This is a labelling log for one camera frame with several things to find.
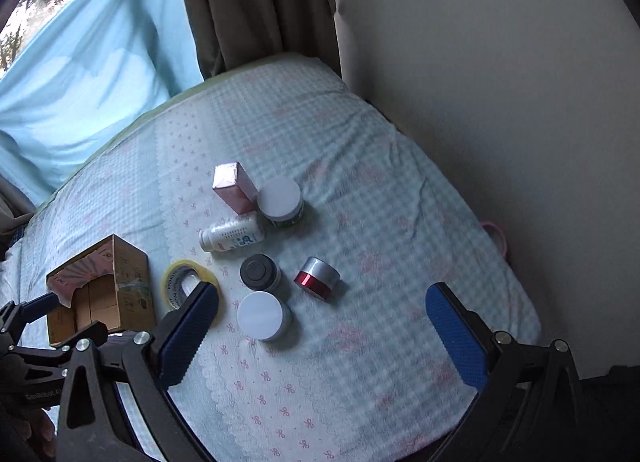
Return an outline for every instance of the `metal bolt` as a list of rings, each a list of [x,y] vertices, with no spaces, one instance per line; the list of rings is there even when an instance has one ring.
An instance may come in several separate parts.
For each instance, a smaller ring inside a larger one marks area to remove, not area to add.
[[[566,341],[562,341],[561,339],[554,341],[554,346],[558,352],[566,352],[569,349],[569,345]]]
[[[91,342],[87,338],[81,339],[78,341],[78,343],[76,343],[76,350],[78,352],[84,352],[88,349],[90,344]]]
[[[148,343],[150,339],[151,339],[151,334],[149,332],[138,332],[133,337],[133,342],[137,345],[144,345]]]
[[[495,340],[498,341],[501,345],[508,345],[511,343],[511,335],[508,332],[496,332]]]

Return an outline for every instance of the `open cardboard box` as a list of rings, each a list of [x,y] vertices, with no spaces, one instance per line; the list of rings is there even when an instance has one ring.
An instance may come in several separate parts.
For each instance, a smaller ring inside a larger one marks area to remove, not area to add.
[[[110,333],[151,330],[156,324],[146,254],[116,235],[50,272],[47,290],[63,305],[47,315],[51,346],[94,321]]]

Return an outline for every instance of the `white wall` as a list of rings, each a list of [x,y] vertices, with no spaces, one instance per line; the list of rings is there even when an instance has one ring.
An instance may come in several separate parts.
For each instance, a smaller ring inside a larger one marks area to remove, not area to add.
[[[501,224],[543,342],[640,363],[640,29],[622,0],[337,0],[344,77]]]

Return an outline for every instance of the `mattress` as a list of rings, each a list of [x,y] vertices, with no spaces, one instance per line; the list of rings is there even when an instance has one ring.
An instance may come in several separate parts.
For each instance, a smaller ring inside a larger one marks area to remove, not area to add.
[[[239,160],[257,186],[296,180],[301,222],[263,242],[209,254],[198,232],[231,209],[211,189]],[[205,82],[141,118],[34,216],[2,266],[2,296],[45,291],[45,276],[110,233],[146,252],[159,282],[188,258],[220,281],[222,316],[170,395],[219,461],[392,461],[451,430],[474,398],[424,309],[444,281],[494,330],[534,343],[540,324],[491,238],[438,168],[317,60],[285,55]],[[260,343],[238,328],[245,257],[262,252],[284,282],[287,334]],[[290,280],[308,256],[342,282],[328,302]],[[31,324],[27,346],[47,344]],[[124,400],[131,406],[130,396]],[[150,454],[161,456],[133,423]]]

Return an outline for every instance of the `tape roll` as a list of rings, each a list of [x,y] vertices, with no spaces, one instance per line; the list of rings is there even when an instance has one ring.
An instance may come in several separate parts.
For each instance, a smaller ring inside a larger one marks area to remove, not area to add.
[[[178,260],[162,277],[162,297],[170,308],[179,309],[199,282],[212,283],[220,292],[218,279],[208,268],[191,260]]]

